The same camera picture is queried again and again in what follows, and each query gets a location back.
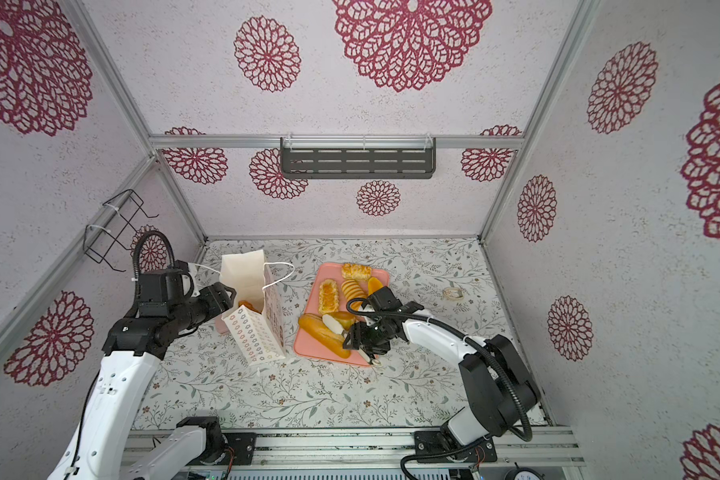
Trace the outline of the white printed paper bag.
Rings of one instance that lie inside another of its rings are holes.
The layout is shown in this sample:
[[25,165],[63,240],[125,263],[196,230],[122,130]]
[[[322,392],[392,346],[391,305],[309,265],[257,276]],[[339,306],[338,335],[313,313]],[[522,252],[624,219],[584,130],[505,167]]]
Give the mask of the white printed paper bag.
[[[188,342],[201,352],[223,352],[240,356],[248,366],[258,366],[286,357],[284,314],[277,284],[288,279],[295,267],[290,262],[271,261],[264,250],[223,254],[220,263],[206,266],[190,265],[190,272],[200,287],[221,282],[236,290],[234,307],[221,317],[229,333],[220,335],[214,326],[217,317]],[[238,302],[251,302],[261,313]]]

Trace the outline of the pale turnover pastry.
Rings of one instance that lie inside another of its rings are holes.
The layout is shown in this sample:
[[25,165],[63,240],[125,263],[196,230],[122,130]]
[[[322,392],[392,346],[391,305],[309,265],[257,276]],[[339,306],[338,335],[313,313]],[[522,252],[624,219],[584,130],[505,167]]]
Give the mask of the pale turnover pastry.
[[241,300],[238,302],[238,308],[245,307],[246,309],[255,312],[255,313],[261,313],[259,309],[257,309],[251,302]]

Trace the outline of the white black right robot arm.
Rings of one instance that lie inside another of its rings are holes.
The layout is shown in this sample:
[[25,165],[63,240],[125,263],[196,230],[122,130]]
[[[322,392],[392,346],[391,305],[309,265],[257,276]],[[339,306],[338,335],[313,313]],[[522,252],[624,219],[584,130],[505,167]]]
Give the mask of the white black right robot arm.
[[458,369],[467,406],[441,427],[448,446],[466,447],[506,433],[523,442],[533,439],[529,411],[540,402],[540,391],[507,337],[466,334],[417,302],[402,303],[388,287],[348,300],[346,309],[365,319],[350,327],[346,349],[375,360],[387,354],[397,339],[422,347]]

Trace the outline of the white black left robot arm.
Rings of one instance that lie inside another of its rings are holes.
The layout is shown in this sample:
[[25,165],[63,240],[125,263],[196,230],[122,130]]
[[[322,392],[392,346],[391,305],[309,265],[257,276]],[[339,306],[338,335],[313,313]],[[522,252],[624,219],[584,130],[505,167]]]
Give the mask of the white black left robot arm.
[[136,271],[134,302],[110,329],[80,421],[50,476],[53,479],[171,479],[193,462],[223,461],[228,442],[215,416],[188,417],[132,465],[122,459],[141,401],[169,346],[229,311],[233,288],[196,289],[183,261]]

